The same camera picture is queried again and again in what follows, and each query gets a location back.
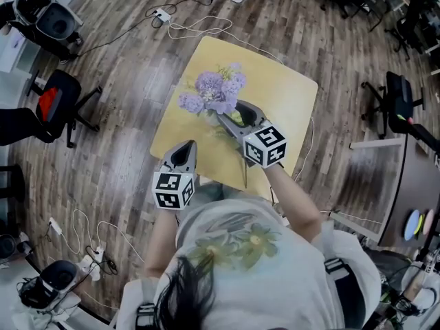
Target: flower bouquet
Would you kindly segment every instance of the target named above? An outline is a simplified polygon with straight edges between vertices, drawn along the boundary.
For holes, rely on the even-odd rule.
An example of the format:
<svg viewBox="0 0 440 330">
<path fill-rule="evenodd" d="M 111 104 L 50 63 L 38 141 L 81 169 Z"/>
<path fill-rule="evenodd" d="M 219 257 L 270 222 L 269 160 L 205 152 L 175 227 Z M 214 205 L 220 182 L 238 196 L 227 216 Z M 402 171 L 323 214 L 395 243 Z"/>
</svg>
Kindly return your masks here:
<svg viewBox="0 0 440 330">
<path fill-rule="evenodd" d="M 219 125 L 216 113 L 226 113 L 239 124 L 243 124 L 235 107 L 239 92 L 245 85 L 246 76 L 241 73 L 240 64 L 219 66 L 217 72 L 202 72 L 194 86 L 187 85 L 190 91 L 179 95 L 178 104 L 190 113 L 196 113 L 198 116 L 204 114 L 212 126 Z"/>
</svg>

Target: yellow table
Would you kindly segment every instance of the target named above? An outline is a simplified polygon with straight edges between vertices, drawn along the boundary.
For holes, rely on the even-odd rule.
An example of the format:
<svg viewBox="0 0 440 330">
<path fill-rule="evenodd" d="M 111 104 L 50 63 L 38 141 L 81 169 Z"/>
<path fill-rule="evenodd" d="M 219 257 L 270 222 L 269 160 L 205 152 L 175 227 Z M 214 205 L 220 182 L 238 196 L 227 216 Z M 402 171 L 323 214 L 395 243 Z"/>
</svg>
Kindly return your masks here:
<svg viewBox="0 0 440 330">
<path fill-rule="evenodd" d="M 192 55 L 179 85 L 170 99 L 151 146 L 151 155 L 163 159 L 177 143 L 197 142 L 197 173 L 222 184 L 259 195 L 270 200 L 270 185 L 263 170 L 253 166 L 247 170 L 244 184 L 243 159 L 234 149 L 234 142 L 219 135 L 219 128 L 208 124 L 202 115 L 179 108 L 177 99 L 187 85 L 194 85 L 204 71 L 218 70 L 231 63 L 240 63 L 247 84 L 239 98 L 260 107 L 267 118 L 287 138 L 287 153 L 282 163 L 292 175 L 309 126 L 318 85 L 280 63 L 255 52 L 205 36 Z"/>
</svg>

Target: hydrangea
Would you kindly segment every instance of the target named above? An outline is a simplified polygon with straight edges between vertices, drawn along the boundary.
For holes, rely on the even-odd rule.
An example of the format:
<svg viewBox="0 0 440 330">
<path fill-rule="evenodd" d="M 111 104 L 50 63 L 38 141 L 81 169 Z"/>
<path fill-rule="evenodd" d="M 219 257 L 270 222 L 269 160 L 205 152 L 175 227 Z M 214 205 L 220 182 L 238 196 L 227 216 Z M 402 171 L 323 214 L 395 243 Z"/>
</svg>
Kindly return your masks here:
<svg viewBox="0 0 440 330">
<path fill-rule="evenodd" d="M 221 97 L 221 74 L 211 71 L 202 72 L 195 81 L 195 89 L 205 101 L 219 99 Z"/>
<path fill-rule="evenodd" d="M 180 94 L 177 104 L 191 113 L 199 113 L 205 106 L 205 103 L 199 96 L 189 93 Z"/>
<path fill-rule="evenodd" d="M 240 88 L 246 86 L 246 76 L 241 72 L 237 72 L 233 75 L 232 80 L 240 85 Z"/>
<path fill-rule="evenodd" d="M 197 94 L 180 94 L 179 106 L 191 113 L 204 109 L 218 114 L 234 112 L 240 89 L 246 85 L 246 76 L 240 70 L 241 65 L 233 63 L 218 72 L 202 72 L 195 82 Z"/>
</svg>

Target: white cable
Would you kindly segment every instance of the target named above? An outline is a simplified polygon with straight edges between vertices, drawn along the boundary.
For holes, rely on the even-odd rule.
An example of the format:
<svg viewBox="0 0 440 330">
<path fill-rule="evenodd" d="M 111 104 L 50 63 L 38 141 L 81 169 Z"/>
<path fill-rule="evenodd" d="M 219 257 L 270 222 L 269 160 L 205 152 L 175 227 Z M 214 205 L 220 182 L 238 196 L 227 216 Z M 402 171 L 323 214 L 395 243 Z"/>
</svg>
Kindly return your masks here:
<svg viewBox="0 0 440 330">
<path fill-rule="evenodd" d="M 142 259 L 142 257 L 139 255 L 138 251 L 133 247 L 133 245 L 130 243 L 129 239 L 125 237 L 125 234 L 121 231 L 121 229 L 120 229 L 118 226 L 113 225 L 112 223 L 108 223 L 108 222 L 106 222 L 106 221 L 100 221 L 100 222 L 98 223 L 98 225 L 96 226 L 96 236 L 98 236 L 98 243 L 99 243 L 98 245 L 99 245 L 99 247 L 101 246 L 101 238 L 99 237 L 98 229 L 99 229 L 99 225 L 100 225 L 101 223 L 106 223 L 107 225 L 110 225 L 110 226 L 113 226 L 114 228 L 117 228 L 118 231 L 119 231 L 119 232 L 122 234 L 122 236 L 125 238 L 125 241 L 127 241 L 127 243 L 133 248 L 133 250 L 135 251 L 135 253 L 136 253 L 137 256 L 139 257 L 139 259 L 140 259 L 143 263 L 145 263 L 144 259 Z"/>
<path fill-rule="evenodd" d="M 382 223 L 379 222 L 379 221 L 374 221 L 374 220 L 370 220 L 370 219 L 363 219 L 363 218 L 360 218 L 360 217 L 355 217 L 354 215 L 345 214 L 344 212 L 338 212 L 338 211 L 335 211 L 335 210 L 321 210 L 320 212 L 334 212 L 335 214 L 342 214 L 342 215 L 346 215 L 348 217 L 354 217 L 355 219 L 358 219 L 358 220 L 370 221 L 371 223 L 378 223 L 378 224 L 382 225 Z"/>
<path fill-rule="evenodd" d="M 314 122 L 314 118 L 310 118 L 311 120 L 311 145 L 310 145 L 310 149 L 309 152 L 307 153 L 307 155 L 305 156 L 304 162 L 302 163 L 302 168 L 300 170 L 300 172 L 297 174 L 297 176 L 295 177 L 295 182 L 296 180 L 300 177 L 302 171 L 304 170 L 304 166 L 305 166 L 305 162 L 307 161 L 307 157 L 309 156 L 311 149 L 314 146 L 314 132 L 315 132 L 315 122 Z"/>
<path fill-rule="evenodd" d="M 92 296 L 90 296 L 87 292 L 84 292 L 84 294 L 88 297 L 90 297 L 92 300 L 94 300 L 96 303 L 98 303 L 99 305 L 102 305 L 103 307 L 107 307 L 110 309 L 119 309 L 118 307 L 110 307 L 109 305 L 104 305 L 101 302 L 98 302 L 95 298 L 93 298 Z"/>
<path fill-rule="evenodd" d="M 84 215 L 85 218 L 86 218 L 86 220 L 87 220 L 87 234 L 89 235 L 90 247 L 92 247 L 92 249 L 93 249 L 93 244 L 92 244 L 92 242 L 91 242 L 90 229 L 89 229 L 89 225 L 90 225 L 89 218 L 87 217 L 87 215 L 86 215 L 83 211 L 81 211 L 81 210 L 79 210 L 79 209 L 75 209 L 74 212 L 73 212 L 73 214 L 72 214 L 72 216 L 71 216 L 71 226 L 74 228 L 74 232 L 75 232 L 76 238 L 78 239 L 78 251 L 77 251 L 77 252 L 75 252 L 75 251 L 70 247 L 70 245 L 69 245 L 68 242 L 67 242 L 67 239 L 66 239 L 65 235 L 61 232 L 61 236 L 64 238 L 64 241 L 66 242 L 67 247 L 71 250 L 71 252 L 72 252 L 73 254 L 79 254 L 79 253 L 81 252 L 81 241 L 80 241 L 80 237 L 79 237 L 79 235 L 78 235 L 78 233 L 77 233 L 77 231 L 76 231 L 76 229 L 75 229 L 75 213 L 76 213 L 77 211 L 79 211 L 82 215 Z"/>
<path fill-rule="evenodd" d="M 217 27 L 215 27 L 215 28 L 210 28 L 209 30 L 194 30 L 194 29 L 192 29 L 192 27 L 194 27 L 196 24 L 198 24 L 198 23 L 200 23 L 200 22 L 202 22 L 202 21 L 204 21 L 204 20 L 206 20 L 206 19 L 208 19 L 208 18 L 219 19 L 219 20 L 222 20 L 222 21 L 227 21 L 227 22 L 229 23 L 229 25 L 228 25 L 227 27 L 225 27 L 225 28 L 217 28 Z M 253 46 L 253 45 L 250 44 L 250 43 L 247 43 L 247 42 L 245 42 L 245 41 L 242 41 L 241 39 L 238 39 L 238 38 L 237 38 L 235 35 L 233 35 L 232 33 L 226 32 L 226 30 L 229 30 L 229 29 L 233 26 L 233 22 L 232 22 L 231 20 L 229 20 L 229 19 L 223 19 L 223 18 L 221 18 L 221 17 L 217 17 L 217 16 L 206 16 L 206 17 L 204 17 L 204 18 L 198 20 L 197 22 L 194 22 L 192 25 L 189 25 L 188 27 L 184 27 L 184 26 L 179 25 L 179 24 L 177 24 L 177 23 L 171 23 L 171 21 L 168 21 L 168 23 L 169 23 L 169 25 L 168 25 L 168 36 L 169 36 L 171 39 L 173 39 L 173 40 L 177 40 L 177 39 L 186 39 L 186 38 L 197 38 L 198 36 L 201 36 L 201 35 L 204 34 L 204 33 L 206 33 L 206 34 L 220 34 L 220 33 L 224 32 L 224 33 L 226 33 L 226 34 L 229 34 L 229 35 L 232 36 L 233 38 L 235 38 L 235 39 L 236 39 L 237 41 L 239 41 L 240 43 L 243 43 L 243 44 L 249 45 L 250 47 L 253 47 L 254 49 L 256 49 L 256 50 L 258 50 L 258 51 L 260 51 L 260 52 L 264 52 L 264 53 L 270 55 L 270 56 L 273 57 L 274 59 L 278 60 L 278 61 L 281 63 L 281 65 L 284 65 L 284 63 L 283 63 L 279 58 L 277 58 L 275 55 L 273 55 L 273 54 L 271 54 L 271 53 L 269 53 L 269 52 L 266 52 L 265 50 L 260 49 L 259 47 Z M 194 35 L 194 36 L 171 36 L 170 28 L 173 29 L 173 30 L 189 30 L 190 32 L 196 32 L 197 34 Z"/>
</svg>

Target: black hair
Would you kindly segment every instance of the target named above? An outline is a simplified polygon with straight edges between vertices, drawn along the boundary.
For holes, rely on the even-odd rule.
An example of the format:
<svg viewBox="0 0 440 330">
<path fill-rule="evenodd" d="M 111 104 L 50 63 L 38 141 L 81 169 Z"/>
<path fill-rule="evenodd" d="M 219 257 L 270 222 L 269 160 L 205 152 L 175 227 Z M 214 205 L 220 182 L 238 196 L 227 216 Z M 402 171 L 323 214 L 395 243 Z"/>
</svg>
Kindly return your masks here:
<svg viewBox="0 0 440 330">
<path fill-rule="evenodd" d="M 177 269 L 155 306 L 152 328 L 201 329 L 215 299 L 213 261 L 211 255 L 194 267 L 185 256 L 177 259 Z"/>
</svg>

